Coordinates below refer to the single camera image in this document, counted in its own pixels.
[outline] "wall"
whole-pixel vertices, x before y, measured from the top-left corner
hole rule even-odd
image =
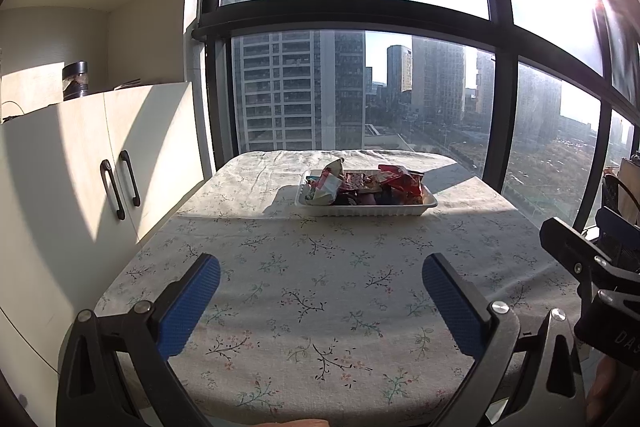
[[[0,10],[1,115],[62,101],[62,68],[89,64],[89,86],[107,81],[107,14],[98,10],[33,7]]]
[[[184,81],[184,0],[133,0],[109,13],[108,86]]]

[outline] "floral tablecloth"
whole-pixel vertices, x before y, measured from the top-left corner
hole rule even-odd
[[[348,169],[427,171],[439,204],[420,217],[302,216],[293,206],[302,172],[338,156]],[[511,203],[449,158],[397,151],[234,158],[151,238],[96,312],[153,300],[199,254],[214,254],[220,288],[170,359],[206,414],[415,425],[435,416],[472,364],[422,286],[422,261],[436,251],[487,299],[540,314],[562,307],[575,323],[572,278]]]

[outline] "cabinet handle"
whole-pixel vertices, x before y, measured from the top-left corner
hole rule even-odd
[[[133,185],[133,206],[140,206],[140,193],[138,192],[138,186],[136,185],[136,177],[133,175],[133,167],[131,166],[131,158],[127,150],[120,151],[119,156],[121,161],[127,164],[129,168],[129,176],[131,177],[131,184]]]
[[[116,216],[118,216],[119,220],[124,221],[124,207],[122,206],[122,200],[120,199],[120,193],[118,192],[118,186],[116,185],[116,180],[113,177],[113,171],[111,170],[111,164],[109,163],[109,160],[102,160],[102,163],[100,163],[100,175],[104,175],[105,172],[107,172],[107,174],[109,175],[111,186],[113,187],[113,192],[116,194],[116,201],[118,202]]]

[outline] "glass jar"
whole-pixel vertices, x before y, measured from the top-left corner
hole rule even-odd
[[[65,66],[62,70],[63,100],[89,94],[89,67],[84,60]]]

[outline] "high-rise building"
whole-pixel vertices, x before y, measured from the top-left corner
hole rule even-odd
[[[560,125],[561,99],[561,80],[520,65],[514,136],[541,144],[555,140]]]
[[[476,58],[476,112],[480,114],[484,130],[489,131],[494,110],[495,57],[478,51]]]
[[[240,152],[362,147],[364,32],[238,37],[232,55]]]
[[[412,108],[427,120],[459,123],[465,111],[464,46],[413,37],[412,49]]]
[[[376,90],[373,87],[373,68],[366,66],[364,68],[364,85],[367,89],[367,94],[375,94]]]
[[[622,144],[622,118],[613,115],[611,118],[611,130],[609,131],[609,141],[612,144]]]
[[[412,52],[406,46],[396,44],[386,49],[386,87],[390,100],[411,89]]]
[[[626,131],[626,147],[631,149],[631,144],[634,142],[634,126],[629,127],[628,131]]]

